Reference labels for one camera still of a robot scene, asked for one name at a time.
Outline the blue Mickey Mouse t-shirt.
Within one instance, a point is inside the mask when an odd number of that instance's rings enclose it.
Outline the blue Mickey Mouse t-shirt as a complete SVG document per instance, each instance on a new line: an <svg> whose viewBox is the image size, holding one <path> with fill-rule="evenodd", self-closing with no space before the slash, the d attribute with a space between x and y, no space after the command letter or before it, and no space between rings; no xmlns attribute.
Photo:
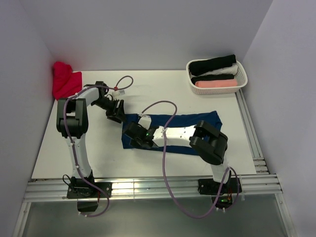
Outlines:
<svg viewBox="0 0 316 237"><path fill-rule="evenodd" d="M152 119L152 126L164 126L165 123L169 120L171 115L150 115ZM128 124L132 121L138 122L137 114L127 114L126 115L127 122L123 123L122 132L127 128ZM197 124L200 120L204 120L211 124L218 130L221 130L222 121L217 114L217 111L212 111L209 113L201 113L201 114L189 114L189 115L176 115L172 121L168 124L169 127L185 127ZM123 149L133 149L134 147L130 145L131 139L122 134L121 142ZM151 148L151 151L163 152L163 147ZM193 155L198 156L198 153L194 151L191 147L183 147L183 146L167 146L166 152L175 153L175 154L184 154L184 155Z"/></svg>

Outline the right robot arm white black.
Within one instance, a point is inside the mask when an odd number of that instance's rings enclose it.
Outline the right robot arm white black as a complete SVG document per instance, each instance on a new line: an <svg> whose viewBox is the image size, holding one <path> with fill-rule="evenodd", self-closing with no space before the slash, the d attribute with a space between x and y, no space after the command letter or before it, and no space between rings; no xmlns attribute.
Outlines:
<svg viewBox="0 0 316 237"><path fill-rule="evenodd" d="M145 128L139 123L131 122L123 130L123 134L131 139L130 143L135 148L192 148L204 162L210 164L215 190L223 193L231 186L231 172L225 160L228 137L206 121L186 127L166 128Z"/></svg>

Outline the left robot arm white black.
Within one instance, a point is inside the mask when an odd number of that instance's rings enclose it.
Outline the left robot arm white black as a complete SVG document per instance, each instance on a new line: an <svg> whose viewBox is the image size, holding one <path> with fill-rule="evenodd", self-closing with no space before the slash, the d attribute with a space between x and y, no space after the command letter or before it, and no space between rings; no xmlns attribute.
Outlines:
<svg viewBox="0 0 316 237"><path fill-rule="evenodd" d="M117 123L126 121L124 101L108 97L109 87L102 81L86 84L80 92L57 103L56 128L65 138L72 161L69 189L91 197L96 192L93 171L88 161L85 137L88 131L88 106L105 111L107 119Z"/></svg>

